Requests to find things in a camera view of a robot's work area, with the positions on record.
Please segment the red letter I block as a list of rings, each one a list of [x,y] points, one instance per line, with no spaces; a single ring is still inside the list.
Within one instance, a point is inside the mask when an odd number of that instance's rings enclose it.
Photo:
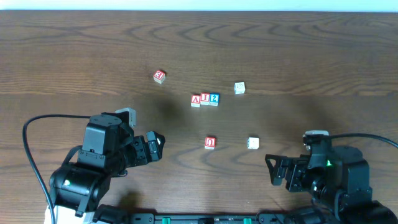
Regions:
[[[200,104],[201,105],[209,105],[210,104],[210,94],[209,93],[201,93],[200,94]]]

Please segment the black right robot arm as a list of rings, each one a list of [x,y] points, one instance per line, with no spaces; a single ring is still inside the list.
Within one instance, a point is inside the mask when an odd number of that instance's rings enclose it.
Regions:
[[[265,161],[272,185],[285,182],[289,192],[308,192],[338,223],[397,223],[373,200],[369,164],[355,147],[316,144],[309,155],[268,154]]]

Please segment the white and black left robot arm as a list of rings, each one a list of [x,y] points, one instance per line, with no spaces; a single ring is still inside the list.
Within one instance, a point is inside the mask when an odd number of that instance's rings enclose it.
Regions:
[[[131,167],[161,160],[164,144],[164,136],[154,131],[145,136],[133,131],[86,132],[83,145],[74,147],[50,177],[45,222],[93,222],[111,179],[124,177]]]

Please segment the red letter A block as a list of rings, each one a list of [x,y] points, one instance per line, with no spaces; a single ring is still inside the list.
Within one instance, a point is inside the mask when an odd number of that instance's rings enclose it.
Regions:
[[[191,96],[191,107],[196,107],[199,108],[201,103],[200,103],[200,95],[192,95]]]

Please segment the blue number 2 block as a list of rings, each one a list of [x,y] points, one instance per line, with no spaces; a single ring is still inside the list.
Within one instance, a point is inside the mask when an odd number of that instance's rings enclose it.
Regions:
[[[220,95],[217,93],[210,94],[209,105],[210,106],[218,106],[220,100]]]

